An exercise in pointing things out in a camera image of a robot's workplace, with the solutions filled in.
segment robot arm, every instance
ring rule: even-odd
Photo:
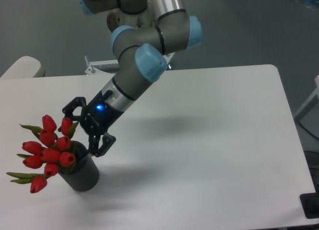
[[[111,37],[113,53],[120,70],[86,105],[84,98],[75,98],[64,109],[66,117],[80,121],[89,135],[89,151],[104,155],[115,142],[108,128],[136,101],[167,69],[162,55],[198,46],[202,41],[200,22],[187,16],[182,0],[152,0],[156,24],[136,30],[119,26]],[[84,10],[93,13],[118,7],[123,12],[143,12],[147,0],[80,0]],[[82,107],[80,116],[73,111]],[[103,144],[99,147],[100,137]]]

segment flower bouquet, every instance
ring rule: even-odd
[[[47,185],[47,179],[59,174],[74,190],[87,191],[93,188],[99,179],[99,170],[88,155],[88,150],[80,142],[73,141],[78,122],[63,118],[61,128],[63,136],[55,133],[57,125],[49,115],[42,117],[43,128],[32,125],[21,125],[29,129],[41,142],[28,141],[22,144],[22,149],[28,154],[17,154],[23,158],[23,164],[32,169],[38,169],[43,164],[43,173],[14,173],[8,175],[16,178],[11,182],[18,184],[31,183],[30,192],[37,193]]]

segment white table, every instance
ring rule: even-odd
[[[95,159],[97,186],[74,192],[59,176],[37,194],[10,183],[37,172],[16,153],[35,140],[19,123],[62,119],[111,74],[0,81],[0,229],[248,230],[316,224],[299,200],[314,192],[277,69],[271,65],[166,72],[110,128]],[[78,128],[74,139],[87,143]]]

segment tulip bud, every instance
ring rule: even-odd
[[[46,129],[50,132],[54,132],[56,130],[56,123],[52,119],[51,116],[45,115],[42,117],[43,129]]]
[[[59,162],[62,166],[68,167],[75,162],[75,156],[70,152],[62,152],[60,154]]]
[[[71,118],[63,118],[62,119],[62,124],[61,124],[61,132],[64,135],[68,134],[68,130],[71,127],[71,125],[73,124],[73,121],[71,120]]]
[[[56,175],[58,172],[59,172],[59,166],[57,166],[56,164],[48,163],[44,167],[44,174],[48,178]]]
[[[43,129],[40,132],[40,141],[46,146],[51,146],[55,142],[55,135],[53,132]]]
[[[36,176],[31,182],[30,192],[32,194],[37,193],[41,189],[43,189],[47,184],[48,182],[44,179],[43,176]]]
[[[71,140],[67,136],[58,138],[56,140],[56,147],[61,151],[67,150],[68,148],[70,148],[70,146],[71,146]]]
[[[47,148],[39,153],[39,156],[43,162],[56,163],[59,161],[60,151],[53,148]]]
[[[38,155],[32,155],[24,159],[23,164],[31,169],[38,169],[42,166],[42,160]]]
[[[38,142],[28,141],[22,144],[22,149],[31,154],[38,154],[39,152],[41,152],[42,146]]]

